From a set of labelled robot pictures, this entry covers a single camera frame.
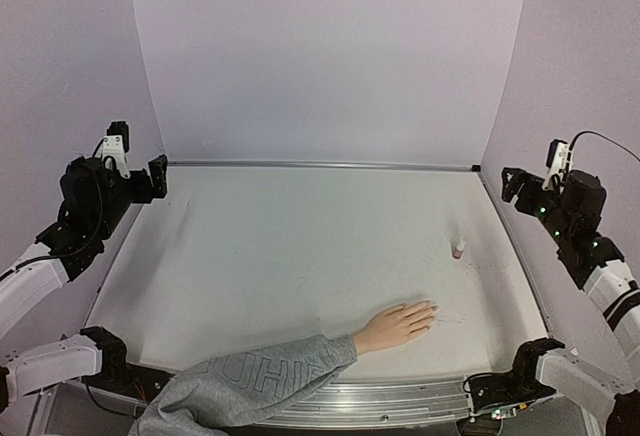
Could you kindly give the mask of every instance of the small bottle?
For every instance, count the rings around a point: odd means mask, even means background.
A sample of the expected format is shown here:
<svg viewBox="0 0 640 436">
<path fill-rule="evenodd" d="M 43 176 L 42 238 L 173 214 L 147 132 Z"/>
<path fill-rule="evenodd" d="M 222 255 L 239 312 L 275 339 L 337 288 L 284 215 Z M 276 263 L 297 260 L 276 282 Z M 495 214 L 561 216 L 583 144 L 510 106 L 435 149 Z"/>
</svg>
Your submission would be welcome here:
<svg viewBox="0 0 640 436">
<path fill-rule="evenodd" d="M 456 247 L 453 249 L 453 257 L 455 259 L 460 259 L 462 257 L 462 253 L 464 253 L 464 248 L 467 246 L 467 242 L 462 239 L 459 238 L 458 242 L 456 243 Z"/>
</svg>

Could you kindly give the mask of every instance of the gray floor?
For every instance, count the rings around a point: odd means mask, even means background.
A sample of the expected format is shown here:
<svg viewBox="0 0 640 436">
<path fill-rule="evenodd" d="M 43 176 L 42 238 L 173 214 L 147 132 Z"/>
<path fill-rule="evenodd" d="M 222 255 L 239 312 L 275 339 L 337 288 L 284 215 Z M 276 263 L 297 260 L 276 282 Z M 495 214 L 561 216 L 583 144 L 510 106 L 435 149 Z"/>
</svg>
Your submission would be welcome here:
<svg viewBox="0 0 640 436">
<path fill-rule="evenodd" d="M 95 407 L 83 389 L 60 385 L 47 432 L 61 436 L 126 436 L 133 418 L 112 415 Z M 385 431 L 284 431 L 281 429 L 240 428 L 229 431 L 231 436 L 341 436 L 375 433 L 376 436 L 455 436 L 453 424 L 420 429 Z M 517 418 L 505 422 L 502 436 L 586 436 L 582 413 L 564 398 L 534 406 Z"/>
</svg>

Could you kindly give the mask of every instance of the person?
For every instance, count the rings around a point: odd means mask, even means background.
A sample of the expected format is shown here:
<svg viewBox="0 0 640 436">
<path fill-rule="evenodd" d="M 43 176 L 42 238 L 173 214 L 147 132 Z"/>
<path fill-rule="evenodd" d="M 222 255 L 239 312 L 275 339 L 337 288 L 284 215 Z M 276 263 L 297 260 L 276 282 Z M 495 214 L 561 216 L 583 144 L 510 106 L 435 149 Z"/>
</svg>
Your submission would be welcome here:
<svg viewBox="0 0 640 436">
<path fill-rule="evenodd" d="M 309 398 L 357 359 L 427 333 L 438 307 L 422 301 L 388 308 L 360 331 L 323 335 L 212 358 L 177 374 L 134 423 L 129 436 L 223 436 Z"/>
</svg>

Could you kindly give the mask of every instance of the gray sleeve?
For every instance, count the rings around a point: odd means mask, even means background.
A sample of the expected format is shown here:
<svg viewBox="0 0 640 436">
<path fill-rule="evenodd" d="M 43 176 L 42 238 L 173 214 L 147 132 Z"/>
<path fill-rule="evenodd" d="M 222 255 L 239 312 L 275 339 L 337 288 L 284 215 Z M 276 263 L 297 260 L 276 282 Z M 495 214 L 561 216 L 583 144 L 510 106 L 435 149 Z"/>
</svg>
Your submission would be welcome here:
<svg viewBox="0 0 640 436">
<path fill-rule="evenodd" d="M 213 358 L 176 375 L 129 436 L 221 436 L 214 428 L 270 418 L 357 360 L 351 336 L 324 336 Z"/>
</svg>

